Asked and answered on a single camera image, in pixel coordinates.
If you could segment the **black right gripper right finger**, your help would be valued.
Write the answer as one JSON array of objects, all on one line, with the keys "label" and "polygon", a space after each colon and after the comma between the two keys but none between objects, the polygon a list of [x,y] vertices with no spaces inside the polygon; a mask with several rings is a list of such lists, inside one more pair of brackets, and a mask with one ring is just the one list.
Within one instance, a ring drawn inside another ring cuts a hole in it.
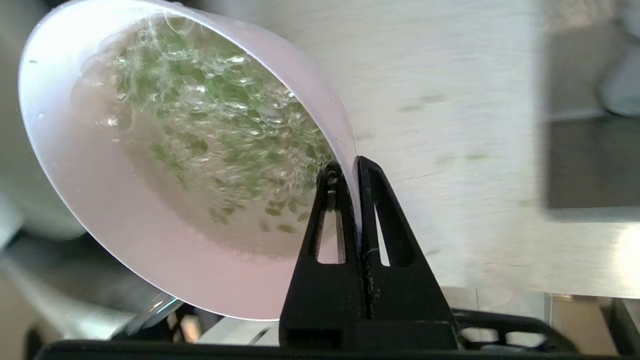
[{"label": "black right gripper right finger", "polygon": [[371,351],[455,351],[458,325],[381,166],[358,158],[358,248],[365,316],[344,344]]}]

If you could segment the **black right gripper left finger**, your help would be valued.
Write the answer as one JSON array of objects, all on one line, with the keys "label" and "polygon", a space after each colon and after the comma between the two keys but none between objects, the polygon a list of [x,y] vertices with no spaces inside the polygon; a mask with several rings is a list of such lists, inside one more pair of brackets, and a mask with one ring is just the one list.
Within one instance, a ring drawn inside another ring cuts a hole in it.
[{"label": "black right gripper left finger", "polygon": [[[340,347],[345,329],[366,317],[358,232],[345,176],[336,162],[317,175],[316,193],[285,303],[282,347]],[[339,263],[319,262],[325,217],[336,219]]]}]

